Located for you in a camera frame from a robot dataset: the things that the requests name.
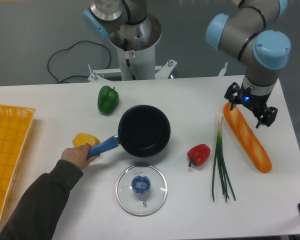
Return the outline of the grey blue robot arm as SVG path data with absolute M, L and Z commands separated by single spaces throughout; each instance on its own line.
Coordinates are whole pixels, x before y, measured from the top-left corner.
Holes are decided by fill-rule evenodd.
M 231 108 L 243 105 L 270 126 L 278 110 L 267 106 L 281 69 L 286 65 L 291 42 L 279 31 L 268 29 L 286 10 L 285 0 L 238 0 L 238 13 L 216 15 L 209 23 L 205 40 L 246 66 L 241 84 L 233 83 L 225 98 Z M 83 11 L 90 30 L 108 39 L 117 49 L 123 80 L 152 80 L 167 77 L 167 66 L 155 69 L 155 46 L 162 35 L 159 20 L 147 10 L 144 0 L 95 0 Z

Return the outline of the person's hand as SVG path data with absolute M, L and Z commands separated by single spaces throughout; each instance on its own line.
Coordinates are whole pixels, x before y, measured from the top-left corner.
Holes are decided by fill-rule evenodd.
M 75 166 L 77 166 L 80 170 L 85 169 L 91 162 L 93 162 L 100 155 L 88 157 L 88 153 L 92 146 L 89 143 L 84 145 L 80 145 L 78 147 L 66 148 L 62 154 L 60 159 L 64 161 L 68 161 Z

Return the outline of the dark sleeved forearm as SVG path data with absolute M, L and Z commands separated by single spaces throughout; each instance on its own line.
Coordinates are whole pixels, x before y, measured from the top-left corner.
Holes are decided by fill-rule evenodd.
M 0 240 L 51 240 L 83 169 L 60 159 L 24 192 L 0 231 Z

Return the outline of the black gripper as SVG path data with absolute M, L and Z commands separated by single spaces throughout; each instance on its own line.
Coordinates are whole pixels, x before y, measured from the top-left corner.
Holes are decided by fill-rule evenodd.
M 230 111 L 239 104 L 249 109 L 257 118 L 255 127 L 258 129 L 260 125 L 270 127 L 276 119 L 278 109 L 267 106 L 270 94 L 270 92 L 255 93 L 251 87 L 245 88 L 243 85 L 239 86 L 233 82 L 226 90 L 224 98 L 230 104 Z

